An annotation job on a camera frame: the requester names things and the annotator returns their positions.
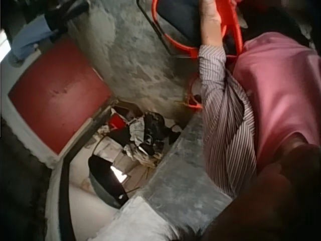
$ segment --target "blurred hand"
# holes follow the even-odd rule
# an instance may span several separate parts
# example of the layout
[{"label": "blurred hand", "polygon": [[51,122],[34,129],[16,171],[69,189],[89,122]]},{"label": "blurred hand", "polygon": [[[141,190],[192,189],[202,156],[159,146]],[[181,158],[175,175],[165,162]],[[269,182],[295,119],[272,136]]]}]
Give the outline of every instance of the blurred hand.
[{"label": "blurred hand", "polygon": [[222,46],[221,16],[217,11],[215,0],[200,0],[202,44]]},{"label": "blurred hand", "polygon": [[201,19],[221,23],[221,16],[217,12],[215,0],[200,0],[200,15]]}]

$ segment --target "gray concrete surface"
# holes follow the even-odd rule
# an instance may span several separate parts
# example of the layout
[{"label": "gray concrete surface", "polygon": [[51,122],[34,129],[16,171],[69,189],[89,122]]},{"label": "gray concrete surface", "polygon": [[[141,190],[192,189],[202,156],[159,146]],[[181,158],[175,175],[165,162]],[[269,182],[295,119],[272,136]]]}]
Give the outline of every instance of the gray concrete surface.
[{"label": "gray concrete surface", "polygon": [[143,197],[171,225],[206,227],[230,202],[205,172],[202,118],[196,114],[135,196]]},{"label": "gray concrete surface", "polygon": [[[169,56],[135,0],[90,2],[89,14],[74,20],[69,34],[115,95],[143,111],[188,122],[191,111],[177,101],[196,62]],[[148,12],[150,3],[142,0]]]},{"label": "gray concrete surface", "polygon": [[45,240],[47,168],[1,120],[0,216],[5,240]]}]

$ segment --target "person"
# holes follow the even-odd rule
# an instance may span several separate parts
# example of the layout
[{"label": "person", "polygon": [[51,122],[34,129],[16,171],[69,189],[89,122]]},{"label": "person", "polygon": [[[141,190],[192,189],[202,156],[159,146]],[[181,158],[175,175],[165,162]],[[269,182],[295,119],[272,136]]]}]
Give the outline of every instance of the person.
[{"label": "person", "polygon": [[244,50],[225,68],[215,1],[200,0],[206,171],[233,201],[170,240],[320,239],[321,59],[294,21],[248,3]]},{"label": "person", "polygon": [[235,198],[293,148],[320,146],[321,59],[295,21],[243,1],[246,42],[226,70],[215,3],[202,4],[207,6],[201,10],[199,51],[206,170]]},{"label": "person", "polygon": [[41,40],[54,37],[67,31],[69,20],[88,12],[89,3],[86,1],[72,6],[76,0],[69,0],[60,7],[46,11],[25,25],[14,37],[9,62],[14,67],[20,67],[24,60],[35,51],[35,45]]}]

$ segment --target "striped sleeve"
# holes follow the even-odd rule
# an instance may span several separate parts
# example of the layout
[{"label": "striped sleeve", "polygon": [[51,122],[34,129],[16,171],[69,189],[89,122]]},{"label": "striped sleeve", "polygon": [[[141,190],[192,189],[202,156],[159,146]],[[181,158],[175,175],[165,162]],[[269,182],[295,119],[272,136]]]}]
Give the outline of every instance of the striped sleeve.
[{"label": "striped sleeve", "polygon": [[201,46],[199,62],[206,171],[234,198],[256,175],[253,111],[243,88],[225,70],[223,47]]}]

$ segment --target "red chair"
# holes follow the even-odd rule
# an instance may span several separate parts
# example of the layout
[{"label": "red chair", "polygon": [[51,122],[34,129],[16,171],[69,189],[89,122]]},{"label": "red chair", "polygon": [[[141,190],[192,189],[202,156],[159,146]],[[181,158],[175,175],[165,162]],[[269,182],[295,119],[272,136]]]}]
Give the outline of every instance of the red chair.
[{"label": "red chair", "polygon": [[[152,19],[140,5],[140,0],[136,0],[136,3],[171,56],[197,59],[199,46],[201,45],[199,0],[152,0]],[[230,0],[216,0],[216,6],[222,19],[222,37],[228,32],[232,33],[236,53],[239,55],[243,49],[243,41],[235,6],[232,5]],[[182,33],[191,42],[191,45],[184,45],[167,34],[160,26],[157,15],[160,15]],[[174,46],[179,53],[173,52],[171,46]],[[236,58],[236,56],[228,55],[230,59]],[[202,105],[191,94],[193,83],[198,78],[198,75],[193,75],[188,88],[186,105],[193,108],[202,108]]]}]

